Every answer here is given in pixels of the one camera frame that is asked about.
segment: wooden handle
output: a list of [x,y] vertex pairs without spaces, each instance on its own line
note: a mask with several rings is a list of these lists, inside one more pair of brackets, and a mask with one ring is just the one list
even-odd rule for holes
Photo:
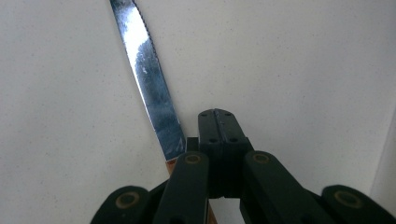
[[[168,169],[169,175],[172,174],[172,172],[173,172],[173,170],[175,168],[175,165],[176,165],[176,161],[177,161],[177,158],[174,158],[174,159],[166,162],[166,169]],[[207,211],[208,211],[207,223],[208,224],[218,224],[218,222],[216,221],[215,214],[213,213],[212,207],[210,206],[209,203],[208,203]]]

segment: black plastic part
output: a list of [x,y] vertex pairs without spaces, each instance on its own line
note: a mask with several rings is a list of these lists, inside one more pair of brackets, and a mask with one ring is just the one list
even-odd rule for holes
[[269,223],[335,223],[269,153],[249,152],[245,156],[244,178],[246,190],[257,200]]
[[91,224],[147,223],[144,212],[149,193],[142,188],[128,186],[111,193],[92,219]]
[[330,186],[322,191],[321,198],[338,223],[396,223],[390,213],[355,189],[341,185]]
[[207,220],[209,159],[200,152],[177,158],[153,223],[202,224]]
[[221,109],[198,115],[199,150],[210,159],[209,197],[240,198],[241,158],[253,150],[235,116]]

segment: knife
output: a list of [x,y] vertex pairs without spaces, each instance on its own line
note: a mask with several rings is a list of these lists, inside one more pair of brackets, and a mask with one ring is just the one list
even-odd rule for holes
[[[166,159],[169,174],[185,152],[186,139],[173,107],[154,45],[132,0],[110,0],[149,120]],[[209,223],[217,223],[209,208]]]

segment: metal blade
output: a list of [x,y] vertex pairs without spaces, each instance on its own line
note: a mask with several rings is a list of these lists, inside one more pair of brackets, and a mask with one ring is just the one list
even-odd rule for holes
[[163,155],[167,161],[172,160],[185,151],[185,137],[149,38],[149,31],[132,0],[110,0],[110,3]]

